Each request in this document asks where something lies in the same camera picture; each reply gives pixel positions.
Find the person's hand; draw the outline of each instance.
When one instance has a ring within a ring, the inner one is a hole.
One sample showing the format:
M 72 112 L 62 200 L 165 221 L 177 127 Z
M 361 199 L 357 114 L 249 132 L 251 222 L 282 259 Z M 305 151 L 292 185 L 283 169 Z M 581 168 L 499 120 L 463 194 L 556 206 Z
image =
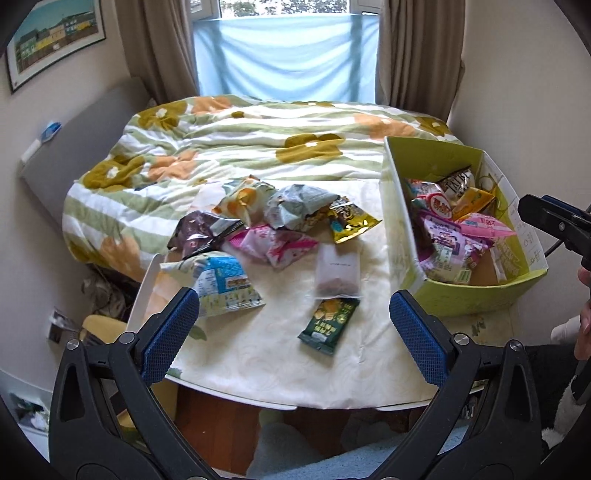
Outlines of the person's hand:
M 581 283 L 589 285 L 591 282 L 591 272 L 585 270 L 583 267 L 579 268 L 577 276 Z M 585 303 L 583 310 L 581 310 L 581 327 L 579 328 L 579 336 L 577 343 L 574 346 L 574 355 L 577 360 L 588 360 L 591 358 L 591 300 Z

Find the green striped bedding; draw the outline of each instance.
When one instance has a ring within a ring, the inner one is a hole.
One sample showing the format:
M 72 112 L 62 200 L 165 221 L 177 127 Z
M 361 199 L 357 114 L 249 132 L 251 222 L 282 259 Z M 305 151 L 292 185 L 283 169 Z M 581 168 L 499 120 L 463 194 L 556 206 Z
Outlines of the green striped bedding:
M 74 183 L 64 238 L 78 260 L 141 281 L 208 180 L 378 179 L 387 135 L 459 143 L 440 120 L 378 105 L 227 95 L 156 106 Z

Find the light blue curtain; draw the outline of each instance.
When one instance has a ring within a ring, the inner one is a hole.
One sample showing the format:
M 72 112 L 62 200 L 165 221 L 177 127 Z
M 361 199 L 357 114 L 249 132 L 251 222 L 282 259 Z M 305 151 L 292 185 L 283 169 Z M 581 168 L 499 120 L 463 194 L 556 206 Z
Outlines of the light blue curtain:
M 378 27 L 351 14 L 197 21 L 200 93 L 374 103 Z

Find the dark green snack bag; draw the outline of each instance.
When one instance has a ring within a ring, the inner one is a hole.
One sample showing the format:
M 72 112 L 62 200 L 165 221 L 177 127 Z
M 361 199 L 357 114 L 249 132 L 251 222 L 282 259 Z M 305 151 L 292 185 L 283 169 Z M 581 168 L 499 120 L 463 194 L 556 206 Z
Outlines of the dark green snack bag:
M 306 329 L 298 338 L 326 355 L 332 355 L 359 299 L 322 300 Z

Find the wall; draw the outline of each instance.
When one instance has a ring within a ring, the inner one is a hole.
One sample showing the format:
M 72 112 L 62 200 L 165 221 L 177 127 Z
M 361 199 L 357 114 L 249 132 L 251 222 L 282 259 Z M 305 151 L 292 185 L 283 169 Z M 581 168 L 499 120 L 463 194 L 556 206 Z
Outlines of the wall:
M 462 141 L 486 150 L 517 193 L 591 202 L 591 57 L 552 0 L 467 0 L 466 74 L 450 117 Z M 545 247 L 553 240 L 540 235 Z M 578 314 L 580 259 L 561 247 L 518 303 L 516 336 L 547 343 Z
M 103 0 L 107 39 L 51 66 L 11 95 L 0 66 L 0 368 L 46 390 L 61 349 L 46 340 L 58 307 L 82 320 L 87 274 L 68 253 L 60 232 L 18 179 L 19 157 L 50 121 L 67 122 L 129 76 L 113 0 Z

